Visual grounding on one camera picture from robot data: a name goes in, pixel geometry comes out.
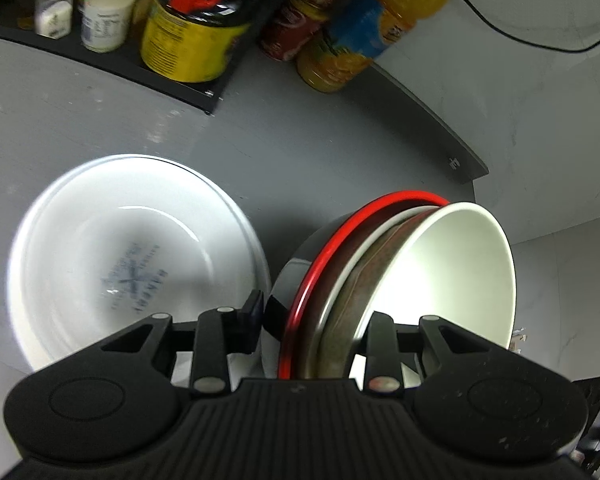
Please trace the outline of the red and black bowl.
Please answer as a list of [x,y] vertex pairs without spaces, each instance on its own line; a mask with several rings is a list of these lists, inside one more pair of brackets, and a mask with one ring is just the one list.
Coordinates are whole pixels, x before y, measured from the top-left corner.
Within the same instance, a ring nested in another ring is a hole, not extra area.
[[320,344],[338,282],[347,266],[383,232],[415,214],[449,203],[425,191],[398,191],[375,198],[314,232],[283,266],[265,301],[261,362],[267,378],[299,378]]

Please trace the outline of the cream bowl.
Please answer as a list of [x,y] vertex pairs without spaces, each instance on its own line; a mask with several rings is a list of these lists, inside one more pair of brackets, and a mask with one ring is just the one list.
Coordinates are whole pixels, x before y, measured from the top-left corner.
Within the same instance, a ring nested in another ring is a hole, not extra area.
[[[404,226],[410,232],[370,300],[373,313],[410,325],[437,315],[508,347],[516,276],[509,242],[494,215],[474,203],[454,203]],[[362,374],[353,362],[345,378]]]
[[366,330],[370,300],[408,237],[404,226],[434,204],[392,204],[362,221],[335,249],[306,297],[291,370],[295,378],[350,374],[354,350]]

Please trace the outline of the small white Bakery plate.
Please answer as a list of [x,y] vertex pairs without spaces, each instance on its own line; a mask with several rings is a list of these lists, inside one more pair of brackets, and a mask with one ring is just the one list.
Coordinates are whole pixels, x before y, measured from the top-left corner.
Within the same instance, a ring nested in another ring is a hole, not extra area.
[[240,307],[271,280],[256,232],[219,185],[172,160],[112,155],[68,171],[18,226],[10,322],[32,370],[164,312]]

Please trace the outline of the dark soy sauce jug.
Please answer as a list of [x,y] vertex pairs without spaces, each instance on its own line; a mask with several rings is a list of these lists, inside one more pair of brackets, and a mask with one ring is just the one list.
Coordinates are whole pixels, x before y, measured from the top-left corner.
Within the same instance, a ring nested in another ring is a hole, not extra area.
[[154,0],[140,56],[155,73],[202,84],[225,72],[256,20],[259,0]]

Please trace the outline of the red drink can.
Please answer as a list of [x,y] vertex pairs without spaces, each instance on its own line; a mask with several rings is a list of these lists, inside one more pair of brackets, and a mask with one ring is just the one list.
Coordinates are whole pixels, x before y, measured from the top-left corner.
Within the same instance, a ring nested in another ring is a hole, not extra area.
[[263,29],[260,48],[270,58],[287,62],[329,19],[337,0],[288,0]]

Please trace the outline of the small white jar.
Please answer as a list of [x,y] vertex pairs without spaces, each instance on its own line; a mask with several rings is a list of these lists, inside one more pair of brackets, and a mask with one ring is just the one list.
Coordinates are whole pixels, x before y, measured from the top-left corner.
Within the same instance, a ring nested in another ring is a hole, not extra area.
[[129,29],[135,0],[84,0],[82,44],[94,52],[120,47]]

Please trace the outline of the orange juice bottle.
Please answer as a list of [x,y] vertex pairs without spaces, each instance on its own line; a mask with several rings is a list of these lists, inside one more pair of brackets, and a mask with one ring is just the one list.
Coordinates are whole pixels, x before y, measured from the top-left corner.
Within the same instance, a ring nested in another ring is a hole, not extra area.
[[370,67],[417,22],[448,0],[351,0],[297,56],[297,72],[313,89],[332,93]]

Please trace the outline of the black metal spice rack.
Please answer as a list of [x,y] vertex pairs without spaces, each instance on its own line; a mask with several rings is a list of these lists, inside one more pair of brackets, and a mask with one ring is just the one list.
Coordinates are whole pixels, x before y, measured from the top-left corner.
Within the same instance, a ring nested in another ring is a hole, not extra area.
[[87,66],[103,70],[125,80],[135,82],[165,96],[180,100],[202,110],[214,113],[224,90],[248,50],[244,42],[230,59],[227,69],[219,78],[200,84],[183,84],[160,76],[150,70],[140,58],[140,50],[130,44],[109,53],[95,53],[81,44],[79,29],[68,36],[53,40],[38,36],[33,30],[17,26],[17,0],[0,0],[0,39],[22,44],[33,49],[53,53]]

